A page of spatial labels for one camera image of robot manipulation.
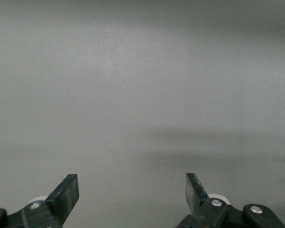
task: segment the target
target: gray surface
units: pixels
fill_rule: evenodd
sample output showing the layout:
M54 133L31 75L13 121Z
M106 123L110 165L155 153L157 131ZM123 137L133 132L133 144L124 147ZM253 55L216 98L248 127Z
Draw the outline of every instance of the gray surface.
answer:
M285 223L285 1L0 1L0 207L173 228L186 172Z

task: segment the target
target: silver screw head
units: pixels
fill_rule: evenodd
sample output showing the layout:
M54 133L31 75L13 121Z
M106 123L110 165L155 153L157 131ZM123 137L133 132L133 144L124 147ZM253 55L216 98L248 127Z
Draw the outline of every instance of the silver screw head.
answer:
M259 207L257 207L257 206L252 206L252 207L250 208L250 210L251 210L252 212L256 213L256 214L262 214L262 213L263 213L262 209L259 208Z
M216 206L216 207L220 207L223 204L221 201L219 201L217 199L212 200L211 203L213 206Z
M31 210L33 210L33 209L38 208L39 206L40 206L40 203L38 203L38 202L33 202L32 205L30 205L29 208L30 208Z

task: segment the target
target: screw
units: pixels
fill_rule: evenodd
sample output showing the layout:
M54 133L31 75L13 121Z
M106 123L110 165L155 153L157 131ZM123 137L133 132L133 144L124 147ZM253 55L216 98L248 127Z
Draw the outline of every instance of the screw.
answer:
M252 206L252 207L250 208L250 210L251 210L252 212L256 213L256 214L262 214L262 213L263 213L262 209L259 208L259 207L257 207L257 206Z
M32 205L30 205L30 209L33 210L33 209L36 209L40 206L40 204L38 202L34 202Z
M212 200L211 203L213 206L216 206L216 207L220 207L223 204L221 201L219 201L217 199Z

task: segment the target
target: round metal bolt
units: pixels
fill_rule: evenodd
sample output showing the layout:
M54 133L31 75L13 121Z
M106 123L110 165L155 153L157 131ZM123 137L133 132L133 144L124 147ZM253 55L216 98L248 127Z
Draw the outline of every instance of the round metal bolt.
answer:
M221 201L219 201L217 199L212 200L211 203L213 206L216 206L216 207L220 207L223 204Z
M33 209L36 209L40 206L40 204L38 202L34 202L32 205L30 205L30 209L33 210Z
M250 210L251 210L252 212L256 213L256 214L262 214L262 213L263 213L262 209L259 208L259 207L257 207L257 206L252 206L252 207L250 208Z

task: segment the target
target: metallic surface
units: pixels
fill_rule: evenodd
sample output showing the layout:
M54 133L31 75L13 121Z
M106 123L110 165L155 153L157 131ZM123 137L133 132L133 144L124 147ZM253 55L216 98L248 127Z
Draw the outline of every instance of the metallic surface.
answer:
M0 207L174 228L187 172L285 223L285 1L0 1Z

